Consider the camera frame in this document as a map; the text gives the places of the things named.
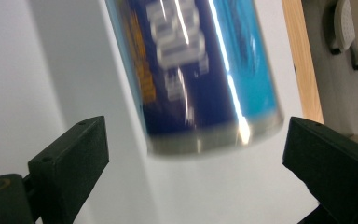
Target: dark blue label section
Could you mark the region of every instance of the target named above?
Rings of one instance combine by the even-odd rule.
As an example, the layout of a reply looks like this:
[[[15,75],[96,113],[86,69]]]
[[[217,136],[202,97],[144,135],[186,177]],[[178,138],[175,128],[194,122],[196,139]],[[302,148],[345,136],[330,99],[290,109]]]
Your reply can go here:
[[[277,110],[250,0],[117,0],[116,6],[127,39],[122,56],[132,61],[128,71],[137,76],[150,135],[252,121]]]

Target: wooden strip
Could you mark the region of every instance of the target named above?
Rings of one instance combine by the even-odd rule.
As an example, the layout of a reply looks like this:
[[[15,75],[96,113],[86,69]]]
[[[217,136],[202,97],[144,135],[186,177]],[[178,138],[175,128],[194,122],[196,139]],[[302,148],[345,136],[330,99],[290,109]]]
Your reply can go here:
[[[305,119],[324,123],[301,0],[282,0]]]

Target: can label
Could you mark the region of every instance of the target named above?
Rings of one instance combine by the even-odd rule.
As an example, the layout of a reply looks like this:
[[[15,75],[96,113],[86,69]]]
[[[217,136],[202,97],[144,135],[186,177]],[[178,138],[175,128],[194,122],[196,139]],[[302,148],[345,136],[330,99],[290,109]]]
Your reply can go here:
[[[117,0],[149,135],[277,112],[251,0]]]

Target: gray floor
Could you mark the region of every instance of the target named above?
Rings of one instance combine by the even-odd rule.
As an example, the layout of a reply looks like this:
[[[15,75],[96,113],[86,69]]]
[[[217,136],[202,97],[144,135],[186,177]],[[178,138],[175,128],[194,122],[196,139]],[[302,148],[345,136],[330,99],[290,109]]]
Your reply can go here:
[[[337,0],[302,0],[325,124],[346,135],[358,134],[358,71],[351,53],[331,54],[332,6]]]

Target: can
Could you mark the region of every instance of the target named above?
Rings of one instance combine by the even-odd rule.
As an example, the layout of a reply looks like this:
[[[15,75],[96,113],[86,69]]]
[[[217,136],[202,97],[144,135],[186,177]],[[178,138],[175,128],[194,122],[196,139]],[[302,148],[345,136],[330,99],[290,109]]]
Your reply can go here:
[[[282,123],[252,0],[107,0],[149,152],[249,145]]]

